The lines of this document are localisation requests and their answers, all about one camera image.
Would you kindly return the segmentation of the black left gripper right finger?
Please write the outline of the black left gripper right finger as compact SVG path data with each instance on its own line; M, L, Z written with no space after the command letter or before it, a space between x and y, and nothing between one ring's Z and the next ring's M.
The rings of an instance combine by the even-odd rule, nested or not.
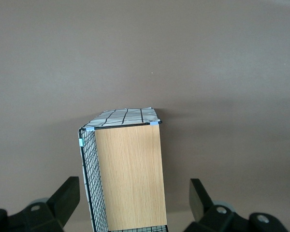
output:
M189 183L189 205L194 221L187 232L286 232L276 217L266 213L252 213L249 219L239 216L227 206L214 204L201 181Z

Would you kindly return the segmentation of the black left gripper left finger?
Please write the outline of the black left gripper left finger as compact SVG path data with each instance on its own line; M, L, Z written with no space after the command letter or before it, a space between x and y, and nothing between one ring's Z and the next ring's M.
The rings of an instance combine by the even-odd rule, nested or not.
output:
M69 177L46 201L8 216L0 209L0 232L62 232L80 202L79 177Z

